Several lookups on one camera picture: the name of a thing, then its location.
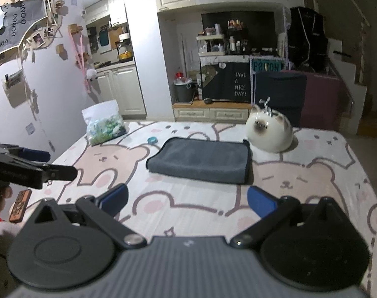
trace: gray bucket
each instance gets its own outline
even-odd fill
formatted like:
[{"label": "gray bucket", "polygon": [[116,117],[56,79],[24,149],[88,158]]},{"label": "gray bucket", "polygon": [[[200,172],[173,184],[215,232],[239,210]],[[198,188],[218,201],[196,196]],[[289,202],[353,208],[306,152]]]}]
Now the gray bucket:
[{"label": "gray bucket", "polygon": [[175,82],[175,91],[177,100],[180,103],[191,102],[195,93],[194,83],[191,82]]}]

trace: orange remote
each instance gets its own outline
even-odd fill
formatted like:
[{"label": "orange remote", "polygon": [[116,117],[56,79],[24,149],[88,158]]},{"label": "orange remote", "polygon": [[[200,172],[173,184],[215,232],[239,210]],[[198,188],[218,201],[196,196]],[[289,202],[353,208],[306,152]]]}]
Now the orange remote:
[{"label": "orange remote", "polygon": [[11,215],[9,216],[9,221],[11,223],[20,223],[23,220],[30,195],[31,189],[22,190],[19,192],[15,204],[13,204]]}]

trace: white plastic bag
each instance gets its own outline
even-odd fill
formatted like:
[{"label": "white plastic bag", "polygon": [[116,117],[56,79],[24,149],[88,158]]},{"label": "white plastic bag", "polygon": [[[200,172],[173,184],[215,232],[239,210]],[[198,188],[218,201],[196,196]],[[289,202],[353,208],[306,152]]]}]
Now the white plastic bag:
[{"label": "white plastic bag", "polygon": [[94,146],[126,134],[116,100],[95,104],[82,110],[87,124],[87,138]]}]

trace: gray panda flag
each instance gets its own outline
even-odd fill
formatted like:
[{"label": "gray panda flag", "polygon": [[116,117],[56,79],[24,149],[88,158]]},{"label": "gray panda flag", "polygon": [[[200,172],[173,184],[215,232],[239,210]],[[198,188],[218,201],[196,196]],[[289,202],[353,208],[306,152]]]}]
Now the gray panda flag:
[{"label": "gray panda flag", "polygon": [[0,6],[0,53],[18,47],[27,31],[44,18],[43,0],[24,0]]}]

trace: black screen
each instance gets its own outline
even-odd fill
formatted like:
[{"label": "black screen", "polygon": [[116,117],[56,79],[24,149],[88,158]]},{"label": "black screen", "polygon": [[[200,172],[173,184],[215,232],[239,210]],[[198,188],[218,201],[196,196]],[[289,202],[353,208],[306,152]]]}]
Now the black screen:
[{"label": "black screen", "polygon": [[248,28],[248,41],[251,47],[261,50],[263,47],[277,48],[274,13],[266,11],[229,11],[201,14],[203,28],[211,28],[220,24],[223,33],[227,35],[229,20],[243,21]]}]

